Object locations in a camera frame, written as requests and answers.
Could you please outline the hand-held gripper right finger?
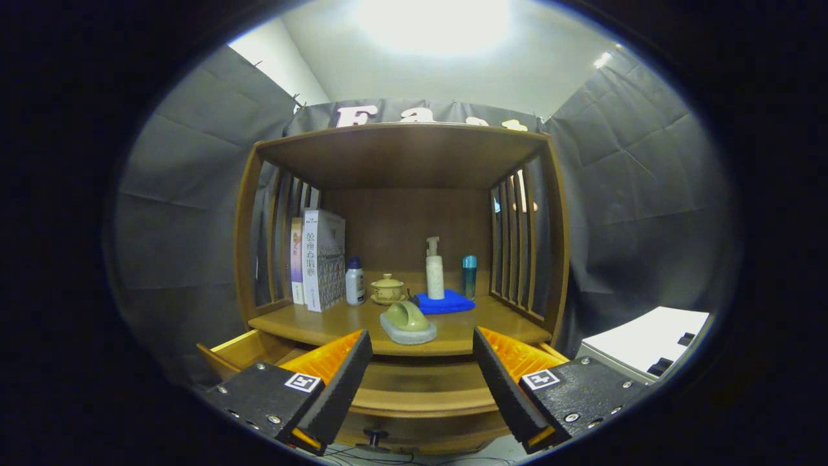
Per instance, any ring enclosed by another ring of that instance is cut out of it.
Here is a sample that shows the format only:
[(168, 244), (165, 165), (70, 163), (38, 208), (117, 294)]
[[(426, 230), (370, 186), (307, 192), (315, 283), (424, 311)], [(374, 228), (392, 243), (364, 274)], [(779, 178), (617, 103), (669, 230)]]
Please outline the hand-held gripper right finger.
[(583, 436), (648, 392), (591, 357), (565, 360), (478, 326), (472, 351), (507, 427), (527, 454)]

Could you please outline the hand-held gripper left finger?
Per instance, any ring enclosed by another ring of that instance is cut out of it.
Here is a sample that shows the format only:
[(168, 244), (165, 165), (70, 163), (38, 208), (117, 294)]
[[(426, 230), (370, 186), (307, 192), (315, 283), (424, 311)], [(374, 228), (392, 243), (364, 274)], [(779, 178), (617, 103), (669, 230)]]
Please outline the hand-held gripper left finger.
[(204, 392), (238, 427), (322, 456), (334, 443), (373, 357), (369, 331), (354, 331), (278, 365), (259, 361)]

